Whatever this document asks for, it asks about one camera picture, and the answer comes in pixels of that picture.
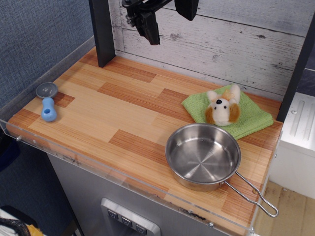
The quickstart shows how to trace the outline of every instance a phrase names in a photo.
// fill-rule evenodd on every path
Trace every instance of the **black metal post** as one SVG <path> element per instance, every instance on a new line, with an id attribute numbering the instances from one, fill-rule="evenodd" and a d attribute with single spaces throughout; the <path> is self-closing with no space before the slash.
<path id="1" fill-rule="evenodd" d="M 305 69 L 306 63 L 310 57 L 310 54 L 314 45 L 314 41 L 315 41 L 315 14 L 313 15 L 309 31 L 306 34 L 305 41 L 302 46 L 296 66 L 294 68 L 290 83 L 283 97 L 283 101 L 282 101 L 282 104 L 281 104 L 281 107 L 277 116 L 278 121 L 284 122 L 285 117 L 290 109 L 292 100 L 296 93 L 296 90 L 299 85 L 300 79 L 302 77 L 303 71 Z"/>
<path id="2" fill-rule="evenodd" d="M 115 56 L 108 0 L 89 0 L 97 61 L 104 67 Z"/>

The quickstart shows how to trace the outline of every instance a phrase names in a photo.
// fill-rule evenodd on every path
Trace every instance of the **button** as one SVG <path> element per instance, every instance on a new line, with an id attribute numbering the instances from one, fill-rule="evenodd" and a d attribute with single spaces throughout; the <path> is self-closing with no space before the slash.
<path id="1" fill-rule="evenodd" d="M 124 225 L 127 225 L 128 227 L 132 228 L 132 222 L 128 220 L 127 218 L 122 217 L 122 221 Z"/>
<path id="2" fill-rule="evenodd" d="M 143 235 L 147 235 L 146 228 L 143 228 L 142 226 L 136 224 L 136 229 L 138 232 L 142 233 Z"/>
<path id="3" fill-rule="evenodd" d="M 108 209 L 108 214 L 110 217 L 112 217 L 115 220 L 118 220 L 118 214 L 110 209 Z"/>

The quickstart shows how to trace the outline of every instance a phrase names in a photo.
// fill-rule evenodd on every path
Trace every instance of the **control panel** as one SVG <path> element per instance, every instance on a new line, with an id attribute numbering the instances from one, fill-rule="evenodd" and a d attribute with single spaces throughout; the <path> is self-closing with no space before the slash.
<path id="1" fill-rule="evenodd" d="M 104 217 L 110 217 L 113 220 L 117 220 L 143 235 L 161 235 L 161 230 L 158 225 L 107 198 L 102 199 L 101 208 Z"/>

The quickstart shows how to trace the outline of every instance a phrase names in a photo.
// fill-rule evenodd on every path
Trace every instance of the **whitewashed wood wall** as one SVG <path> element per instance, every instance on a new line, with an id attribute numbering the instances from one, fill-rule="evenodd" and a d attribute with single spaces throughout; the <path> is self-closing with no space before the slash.
<path id="1" fill-rule="evenodd" d="M 199 0 L 190 22 L 171 2 L 156 12 L 151 46 L 121 1 L 109 4 L 116 55 L 280 101 L 315 11 L 315 0 Z"/>

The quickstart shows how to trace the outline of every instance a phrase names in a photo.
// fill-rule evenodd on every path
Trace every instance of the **wooden floor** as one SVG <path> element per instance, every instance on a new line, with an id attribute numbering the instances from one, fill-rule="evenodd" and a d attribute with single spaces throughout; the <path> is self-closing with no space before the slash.
<path id="1" fill-rule="evenodd" d="M 260 236 L 315 236 L 315 199 L 268 182 L 265 197 L 279 210 L 271 218 L 259 211 L 254 224 Z"/>

